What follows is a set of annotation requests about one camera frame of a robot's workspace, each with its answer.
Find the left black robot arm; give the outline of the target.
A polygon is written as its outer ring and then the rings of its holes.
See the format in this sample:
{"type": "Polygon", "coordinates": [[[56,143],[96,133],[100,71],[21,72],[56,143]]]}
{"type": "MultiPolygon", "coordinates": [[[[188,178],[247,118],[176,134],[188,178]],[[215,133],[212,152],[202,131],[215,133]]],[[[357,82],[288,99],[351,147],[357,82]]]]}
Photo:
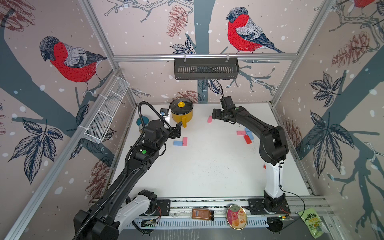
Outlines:
{"type": "Polygon", "coordinates": [[[126,156],[124,169],[111,187],[88,211],[80,210],[75,215],[75,240],[116,240],[137,217],[155,212],[157,195],[151,191],[142,190],[127,202],[139,179],[165,153],[167,140],[181,136],[182,123],[171,127],[169,109],[155,111],[155,114],[158,119],[143,126],[126,156]]]}

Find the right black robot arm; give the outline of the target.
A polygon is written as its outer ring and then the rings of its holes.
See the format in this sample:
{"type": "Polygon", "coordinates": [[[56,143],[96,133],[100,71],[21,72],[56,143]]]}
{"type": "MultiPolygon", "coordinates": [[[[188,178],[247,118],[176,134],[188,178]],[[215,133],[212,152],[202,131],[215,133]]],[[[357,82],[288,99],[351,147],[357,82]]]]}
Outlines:
{"type": "Polygon", "coordinates": [[[260,140],[259,154],[266,165],[266,187],[264,209],[272,214],[286,204],[286,194],[282,190],[281,175],[283,164],[289,153],[285,131],[280,126],[272,126],[253,116],[244,107],[235,106],[230,96],[220,99],[222,108],[214,109],[212,118],[227,123],[238,123],[260,140]]]}

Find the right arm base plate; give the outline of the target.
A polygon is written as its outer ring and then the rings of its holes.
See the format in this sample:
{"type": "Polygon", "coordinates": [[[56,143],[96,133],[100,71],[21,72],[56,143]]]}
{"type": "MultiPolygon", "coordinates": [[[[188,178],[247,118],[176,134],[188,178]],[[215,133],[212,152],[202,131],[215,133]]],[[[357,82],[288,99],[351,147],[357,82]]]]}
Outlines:
{"type": "Polygon", "coordinates": [[[291,210],[286,199],[269,200],[263,198],[248,199],[246,207],[252,215],[290,215],[291,210]]]}

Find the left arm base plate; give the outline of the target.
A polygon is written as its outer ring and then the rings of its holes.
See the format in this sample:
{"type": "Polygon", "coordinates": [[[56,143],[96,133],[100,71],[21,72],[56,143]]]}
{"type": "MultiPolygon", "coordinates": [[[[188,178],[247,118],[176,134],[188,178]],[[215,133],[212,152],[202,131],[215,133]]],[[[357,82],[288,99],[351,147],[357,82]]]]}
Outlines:
{"type": "Polygon", "coordinates": [[[149,209],[144,213],[145,216],[168,216],[171,209],[171,200],[157,199],[151,200],[149,209]]]}

